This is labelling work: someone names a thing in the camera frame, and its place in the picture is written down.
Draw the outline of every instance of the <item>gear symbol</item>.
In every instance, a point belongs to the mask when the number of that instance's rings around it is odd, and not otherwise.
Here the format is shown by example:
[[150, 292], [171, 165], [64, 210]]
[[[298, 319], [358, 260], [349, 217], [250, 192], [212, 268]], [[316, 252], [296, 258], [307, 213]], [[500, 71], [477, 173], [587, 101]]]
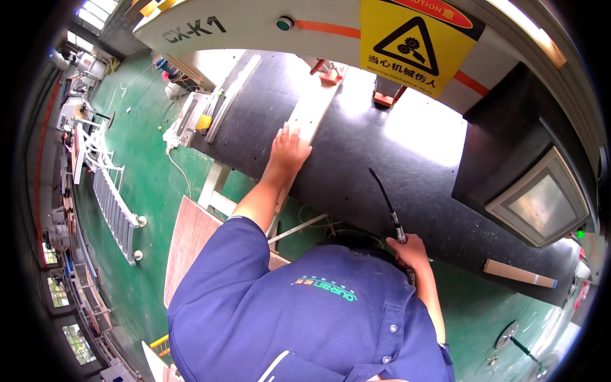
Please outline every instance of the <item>gear symbol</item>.
[[420, 48], [420, 42], [414, 37], [405, 39], [405, 44], [397, 46], [397, 50], [402, 54], [409, 54], [410, 51], [416, 53], [416, 49]]
[[414, 37], [408, 37], [405, 39], [405, 45], [409, 47], [411, 50], [416, 50], [420, 48], [420, 42]]
[[397, 49], [399, 50], [399, 53], [403, 53], [403, 54], [408, 54], [409, 53], [409, 46], [401, 44], [397, 46]]

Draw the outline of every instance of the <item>yellow warning sign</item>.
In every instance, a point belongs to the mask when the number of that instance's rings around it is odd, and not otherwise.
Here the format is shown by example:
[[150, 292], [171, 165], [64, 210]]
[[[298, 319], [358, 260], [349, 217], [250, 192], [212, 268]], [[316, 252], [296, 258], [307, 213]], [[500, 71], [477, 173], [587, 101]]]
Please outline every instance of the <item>yellow warning sign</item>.
[[437, 99], [484, 28], [441, 0], [361, 0], [360, 67]]

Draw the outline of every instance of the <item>hand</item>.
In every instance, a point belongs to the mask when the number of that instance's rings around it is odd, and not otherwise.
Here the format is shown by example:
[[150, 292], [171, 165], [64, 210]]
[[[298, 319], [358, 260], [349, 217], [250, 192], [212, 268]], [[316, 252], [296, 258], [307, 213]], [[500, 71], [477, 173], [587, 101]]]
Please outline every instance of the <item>hand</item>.
[[312, 152], [312, 146], [300, 141], [299, 128], [290, 131], [288, 122], [285, 122], [271, 144], [271, 154], [263, 178], [281, 182], [292, 180]]
[[386, 243], [397, 252], [397, 262], [412, 268], [415, 273], [431, 269], [422, 239], [414, 233], [406, 233], [405, 237], [408, 239], [405, 244], [399, 243], [392, 237], [386, 238]]

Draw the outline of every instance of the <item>warning triangle symbol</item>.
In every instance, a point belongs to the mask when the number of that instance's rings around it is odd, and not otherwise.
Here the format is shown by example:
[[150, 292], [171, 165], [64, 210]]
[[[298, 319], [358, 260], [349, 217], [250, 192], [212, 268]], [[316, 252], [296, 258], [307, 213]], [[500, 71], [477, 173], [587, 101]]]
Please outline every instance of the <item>warning triangle symbol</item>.
[[[416, 31], [408, 33], [414, 28], [418, 28], [422, 40], [411, 35], [416, 35]], [[413, 67], [416, 67], [430, 75], [438, 76], [439, 67], [437, 67], [437, 59], [433, 51], [431, 37], [428, 34], [428, 29], [422, 17], [414, 17], [407, 23], [398, 27], [393, 33], [389, 34], [373, 47], [373, 51], [392, 57]]]

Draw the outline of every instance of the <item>monitor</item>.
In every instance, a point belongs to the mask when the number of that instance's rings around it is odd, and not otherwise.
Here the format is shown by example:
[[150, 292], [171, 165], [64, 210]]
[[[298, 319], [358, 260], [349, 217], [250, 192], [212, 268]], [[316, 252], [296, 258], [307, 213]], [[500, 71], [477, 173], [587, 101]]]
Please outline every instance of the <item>monitor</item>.
[[584, 196], [556, 147], [486, 211], [541, 247], [577, 228], [589, 211]]

